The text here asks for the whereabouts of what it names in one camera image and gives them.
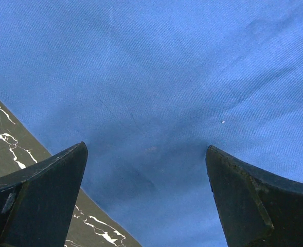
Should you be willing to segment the blue surgical cloth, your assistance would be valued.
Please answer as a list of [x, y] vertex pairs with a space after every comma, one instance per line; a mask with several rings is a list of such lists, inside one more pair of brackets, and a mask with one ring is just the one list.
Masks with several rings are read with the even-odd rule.
[[303, 1], [0, 1], [0, 100], [142, 246], [226, 246], [209, 145], [303, 183]]

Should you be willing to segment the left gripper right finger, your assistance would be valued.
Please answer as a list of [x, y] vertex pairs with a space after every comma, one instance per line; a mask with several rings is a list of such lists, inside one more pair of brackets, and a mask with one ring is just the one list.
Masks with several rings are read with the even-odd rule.
[[207, 175], [228, 246], [303, 247], [303, 183], [209, 146]]

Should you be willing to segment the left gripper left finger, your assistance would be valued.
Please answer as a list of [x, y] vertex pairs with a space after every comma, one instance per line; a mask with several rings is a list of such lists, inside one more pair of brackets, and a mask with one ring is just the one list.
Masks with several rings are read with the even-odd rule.
[[87, 157], [81, 142], [0, 177], [0, 246], [64, 246]]

